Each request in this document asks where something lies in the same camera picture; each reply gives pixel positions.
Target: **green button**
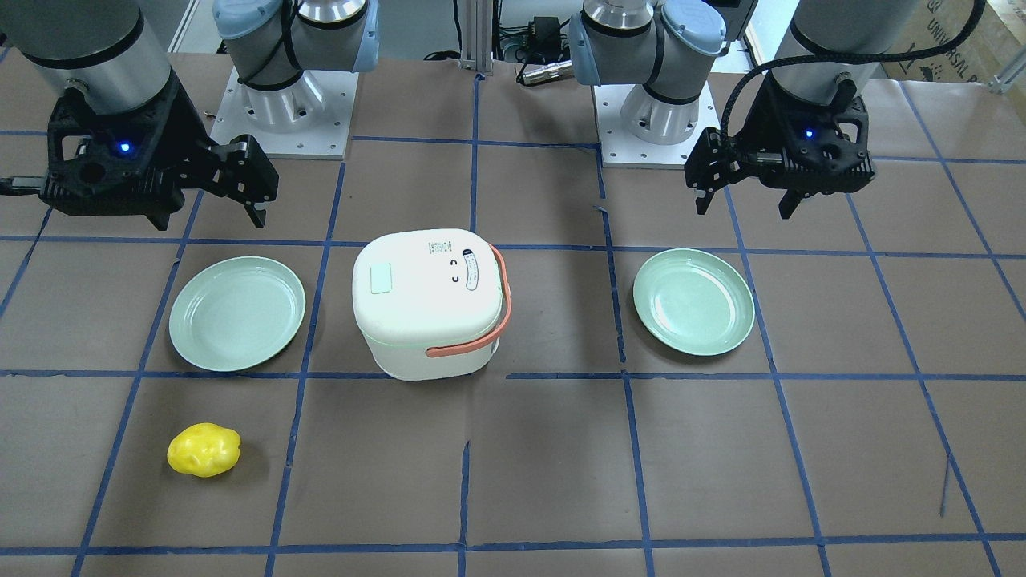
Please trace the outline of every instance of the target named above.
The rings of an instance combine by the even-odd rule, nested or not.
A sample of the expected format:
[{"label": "green button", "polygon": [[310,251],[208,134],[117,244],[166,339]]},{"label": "green button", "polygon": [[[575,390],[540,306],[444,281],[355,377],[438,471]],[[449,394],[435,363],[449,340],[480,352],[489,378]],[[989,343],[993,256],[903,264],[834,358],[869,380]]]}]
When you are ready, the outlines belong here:
[{"label": "green button", "polygon": [[381,295],[392,290],[392,264],[370,265],[370,294]]}]

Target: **metal mounting plate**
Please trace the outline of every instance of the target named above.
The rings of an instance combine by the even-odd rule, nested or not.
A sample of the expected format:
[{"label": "metal mounting plate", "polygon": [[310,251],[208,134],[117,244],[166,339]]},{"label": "metal mounting plate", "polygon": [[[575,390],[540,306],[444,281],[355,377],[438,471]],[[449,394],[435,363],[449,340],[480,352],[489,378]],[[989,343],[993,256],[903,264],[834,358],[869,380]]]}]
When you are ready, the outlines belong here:
[{"label": "metal mounting plate", "polygon": [[308,73],[312,73],[324,89],[323,118],[314,119],[306,129],[297,132],[262,129],[246,114],[242,91],[238,89],[239,75],[233,68],[210,138],[224,144],[239,134],[252,134],[271,158],[345,160],[359,74],[326,70]]},{"label": "metal mounting plate", "polygon": [[687,155],[695,149],[706,126],[718,126],[719,116],[709,84],[699,95],[699,122],[686,141],[677,145],[655,145],[635,137],[624,126],[620,109],[633,84],[595,86],[595,119],[602,142],[602,165],[620,168],[670,168],[683,170]]}]

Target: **orange handle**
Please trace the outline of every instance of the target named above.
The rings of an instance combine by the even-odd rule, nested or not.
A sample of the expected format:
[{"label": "orange handle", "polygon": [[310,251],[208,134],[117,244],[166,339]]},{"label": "orange handle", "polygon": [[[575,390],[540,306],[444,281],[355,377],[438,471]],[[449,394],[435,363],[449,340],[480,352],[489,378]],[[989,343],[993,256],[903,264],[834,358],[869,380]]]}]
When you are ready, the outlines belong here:
[{"label": "orange handle", "polygon": [[503,319],[499,321],[499,324],[496,324],[495,329],[488,332],[488,334],[482,335],[469,343],[429,348],[429,358],[474,352],[498,341],[499,337],[504,331],[506,331],[506,325],[509,324],[510,321],[510,313],[513,311],[513,302],[510,300],[510,279],[509,275],[506,273],[506,261],[503,260],[502,254],[499,253],[498,248],[491,246],[491,244],[488,244],[488,246],[491,247],[491,252],[496,254],[496,261],[499,262],[499,273],[503,278],[503,299],[506,301],[506,314],[503,316]]}]

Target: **plate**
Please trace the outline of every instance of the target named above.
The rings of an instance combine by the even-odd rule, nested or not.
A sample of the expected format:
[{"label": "plate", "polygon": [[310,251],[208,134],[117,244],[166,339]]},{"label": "plate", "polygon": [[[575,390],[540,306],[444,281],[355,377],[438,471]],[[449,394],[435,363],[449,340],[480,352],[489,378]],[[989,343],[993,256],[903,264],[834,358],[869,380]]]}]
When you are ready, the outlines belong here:
[{"label": "plate", "polygon": [[657,339],[702,356],[733,350],[755,322],[745,279],[721,259],[693,248],[645,261],[634,278],[634,307]]},{"label": "plate", "polygon": [[207,371],[241,371],[281,352],[306,309],[303,283],[285,265],[238,257],[190,280],[171,306],[171,344]]}]

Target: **rice cooker lid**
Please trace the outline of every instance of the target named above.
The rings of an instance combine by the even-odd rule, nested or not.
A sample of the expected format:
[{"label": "rice cooker lid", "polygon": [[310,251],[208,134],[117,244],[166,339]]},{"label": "rice cooker lid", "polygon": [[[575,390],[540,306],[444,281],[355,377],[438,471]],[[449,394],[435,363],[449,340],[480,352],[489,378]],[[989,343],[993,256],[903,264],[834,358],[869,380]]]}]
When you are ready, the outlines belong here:
[{"label": "rice cooker lid", "polygon": [[353,309],[364,336],[390,346],[472,341],[499,319],[502,279],[491,246],[462,229],[389,234],[353,270]]}]

